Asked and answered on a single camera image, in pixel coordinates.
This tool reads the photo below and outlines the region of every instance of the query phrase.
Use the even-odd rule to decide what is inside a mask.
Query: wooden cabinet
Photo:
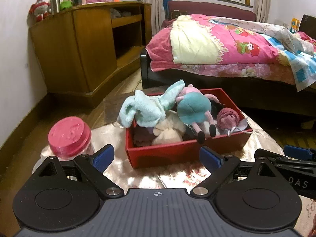
[[[131,16],[111,19],[111,8]],[[151,39],[150,4],[75,6],[30,28],[48,91],[58,99],[96,106],[140,67]]]

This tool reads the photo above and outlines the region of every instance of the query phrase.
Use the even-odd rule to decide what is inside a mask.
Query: plush toy leg
[[[203,133],[203,131],[201,130],[201,128],[198,126],[198,124],[196,122],[192,123],[192,126],[194,128],[194,130],[197,133],[197,141],[199,144],[203,144],[205,142],[205,134]]]
[[[43,18],[45,19],[47,16],[48,16],[48,12],[45,11],[44,14],[43,14]]]
[[[43,20],[42,14],[36,16],[36,22],[40,22]]]
[[[214,119],[213,119],[210,111],[206,111],[205,116],[207,118],[207,121],[210,124],[210,136],[215,137],[216,136],[216,126],[215,126],[215,122],[214,122]]]

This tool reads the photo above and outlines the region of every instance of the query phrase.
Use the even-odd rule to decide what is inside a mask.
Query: pink knitted item
[[[217,125],[221,129],[231,130],[239,124],[239,115],[231,108],[223,108],[217,115]]]

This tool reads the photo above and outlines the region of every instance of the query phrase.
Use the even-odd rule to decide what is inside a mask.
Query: wooden floor
[[[122,81],[108,95],[128,93],[136,89],[142,89],[140,69]],[[104,125],[103,102],[95,109],[58,107],[45,120],[40,121],[25,139],[0,180],[0,233],[7,237],[13,236],[20,229],[12,211],[15,194],[30,177],[33,166],[40,158],[41,150],[48,145],[47,135],[50,128],[58,120],[68,116],[82,118],[91,129],[101,127]]]
[[[142,89],[140,70],[136,71],[130,77],[121,82],[109,96],[132,92],[135,89]],[[297,131],[287,128],[279,128],[276,125],[267,123],[263,119],[262,112],[248,114],[252,119],[266,130],[280,146],[286,144],[297,145],[301,147],[311,147],[316,149],[315,131]],[[12,201],[16,192],[21,188],[25,181],[30,177],[32,168],[40,158],[41,150],[48,145],[47,135],[50,128],[58,120],[67,116],[81,117],[92,128],[98,128],[104,125],[103,103],[100,103],[95,109],[83,109],[73,107],[59,107],[45,120],[39,122],[31,134],[25,139],[23,146],[14,156],[7,172],[1,177],[0,181],[0,233],[7,237],[13,236],[19,226],[12,212]]]

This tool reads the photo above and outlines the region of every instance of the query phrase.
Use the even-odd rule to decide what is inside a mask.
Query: red and white stuffed toy
[[[44,0],[37,0],[36,3],[32,4],[29,14],[34,14],[36,16],[36,22],[39,22],[48,16],[47,8],[49,3]]]

